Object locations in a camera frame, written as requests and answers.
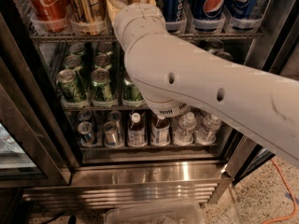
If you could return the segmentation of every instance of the screw hole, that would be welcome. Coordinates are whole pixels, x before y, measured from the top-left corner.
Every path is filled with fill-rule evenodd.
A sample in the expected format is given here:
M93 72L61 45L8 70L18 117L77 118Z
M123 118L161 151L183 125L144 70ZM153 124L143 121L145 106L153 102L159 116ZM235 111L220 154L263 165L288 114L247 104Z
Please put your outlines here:
M172 72L168 74L168 81L171 85L175 82L175 75Z
M224 88L220 88L218 89L218 92L217 92L217 100L219 102L221 102L223 99L224 99L224 94L225 94L225 90Z

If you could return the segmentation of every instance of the plastic bottle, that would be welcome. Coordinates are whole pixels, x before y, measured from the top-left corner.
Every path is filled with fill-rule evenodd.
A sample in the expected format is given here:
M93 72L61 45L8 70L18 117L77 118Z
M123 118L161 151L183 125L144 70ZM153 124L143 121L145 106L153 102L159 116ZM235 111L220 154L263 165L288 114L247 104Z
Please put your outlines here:
M143 147L147 144L144 122L138 113L133 113L128 120L128 145Z
M156 147L169 145L170 121L163 116L154 116L151 121L150 143Z
M196 127L196 118L193 112L183 115L174 133L174 143L178 146L187 146L193 141L193 132Z
M203 119L200 129L196 132L196 142L202 145L209 145L215 142L215 134L221 127L221 120L211 114Z

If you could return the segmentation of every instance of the white robotic arm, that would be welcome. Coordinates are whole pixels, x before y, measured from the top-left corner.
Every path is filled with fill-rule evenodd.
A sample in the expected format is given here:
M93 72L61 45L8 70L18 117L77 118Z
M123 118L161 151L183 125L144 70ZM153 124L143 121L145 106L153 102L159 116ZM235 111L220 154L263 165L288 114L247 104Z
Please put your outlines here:
M299 167L299 82L225 61L170 35L159 8L133 4L114 21L126 70L149 108L192 105Z

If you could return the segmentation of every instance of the floor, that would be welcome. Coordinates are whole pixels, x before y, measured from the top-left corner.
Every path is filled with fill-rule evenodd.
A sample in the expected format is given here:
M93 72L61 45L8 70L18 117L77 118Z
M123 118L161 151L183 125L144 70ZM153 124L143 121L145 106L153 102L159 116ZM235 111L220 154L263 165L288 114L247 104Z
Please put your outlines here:
M274 160L278 163L294 196L299 198L299 169L282 159L274 158ZM227 189L217 204L202 206L206 224L259 224L267 219L290 215L292 211L292 199L271 161L236 186ZM82 211L59 217L51 224L66 224L69 215L76 215L77 224L103 223L103 213ZM49 214L35 215L31 216L29 223L40 224L51 218ZM299 214L290 220L276 223L298 224Z

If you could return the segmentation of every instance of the bottle label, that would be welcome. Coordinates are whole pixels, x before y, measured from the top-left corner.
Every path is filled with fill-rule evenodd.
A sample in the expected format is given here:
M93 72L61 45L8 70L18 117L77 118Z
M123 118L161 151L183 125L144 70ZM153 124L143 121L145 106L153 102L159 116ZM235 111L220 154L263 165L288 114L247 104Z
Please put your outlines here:
M162 129L157 129L154 126L151 126L151 136L150 141L155 145L167 145L169 144L169 125Z
M140 131L128 131L128 141L130 146L143 146L146 144L145 129Z

